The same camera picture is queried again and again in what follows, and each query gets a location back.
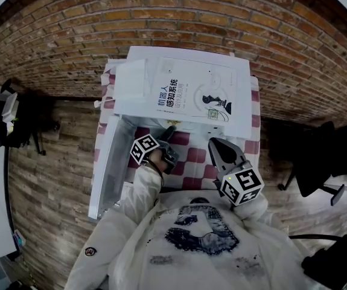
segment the red and white tablecloth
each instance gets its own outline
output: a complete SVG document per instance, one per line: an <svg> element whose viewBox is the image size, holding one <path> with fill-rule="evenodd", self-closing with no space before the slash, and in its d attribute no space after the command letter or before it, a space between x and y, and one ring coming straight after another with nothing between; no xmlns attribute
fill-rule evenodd
<svg viewBox="0 0 347 290"><path fill-rule="evenodd" d="M100 147L108 118L110 115L113 115L115 100L110 100L113 96L113 86L115 84L115 66L123 62L125 62L125 60L109 60L105 72L101 77L103 102L101 104L101 116L97 129L97 138L95 140L94 171L96 171L96 164L98 162ZM251 100L251 138L249 140L231 137L224 138L238 145L243 150L246 158L251 162L251 164L254 167L258 167L260 145L260 103L258 81L254 77L252 77L251 81ZM137 128L135 138L139 138L148 133L150 133L149 129L139 127ZM211 157L209 156L207 137L187 132L175 132L170 140L170 144L180 155L180 158L172 173L165 176L164 186L185 190L215 189L215 185L212 182L216 178L217 171L212 165ZM127 169L127 182L133 181L137 167L137 163L135 163L133 158L131 158Z"/></svg>

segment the brick wall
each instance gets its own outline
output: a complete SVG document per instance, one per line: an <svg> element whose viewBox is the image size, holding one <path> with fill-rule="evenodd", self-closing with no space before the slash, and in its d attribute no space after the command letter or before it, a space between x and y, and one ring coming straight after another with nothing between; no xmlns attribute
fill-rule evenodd
<svg viewBox="0 0 347 290"><path fill-rule="evenodd" d="M0 84L99 97L108 57L131 45L250 60L262 115L347 122L347 11L336 0L8 0L0 7Z"/></svg>

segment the white book cover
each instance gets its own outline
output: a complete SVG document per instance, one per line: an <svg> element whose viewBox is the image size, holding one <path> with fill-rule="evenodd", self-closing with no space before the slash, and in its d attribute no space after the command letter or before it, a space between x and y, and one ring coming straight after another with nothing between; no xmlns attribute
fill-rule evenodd
<svg viewBox="0 0 347 290"><path fill-rule="evenodd" d="M151 86L155 110L196 117L199 123L236 119L237 72L226 66L161 57Z"/></svg>

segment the person's hand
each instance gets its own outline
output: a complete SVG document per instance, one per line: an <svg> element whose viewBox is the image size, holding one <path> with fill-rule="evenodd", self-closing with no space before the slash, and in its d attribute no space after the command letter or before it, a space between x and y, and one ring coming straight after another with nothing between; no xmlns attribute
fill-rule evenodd
<svg viewBox="0 0 347 290"><path fill-rule="evenodd" d="M168 168L168 163L162 160L162 151L160 149L155 149L154 151L152 151L149 156L149 160L156 165L161 173ZM147 164L147 166L151 169L154 169L154 167L149 163Z"/></svg>

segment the person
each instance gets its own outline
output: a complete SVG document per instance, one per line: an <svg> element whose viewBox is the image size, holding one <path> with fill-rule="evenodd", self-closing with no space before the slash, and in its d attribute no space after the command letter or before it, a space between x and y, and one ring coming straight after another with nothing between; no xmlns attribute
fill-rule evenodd
<svg viewBox="0 0 347 290"><path fill-rule="evenodd" d="M136 171L84 245L66 290L313 289L267 200L231 209L217 190L161 193L162 152Z"/></svg>

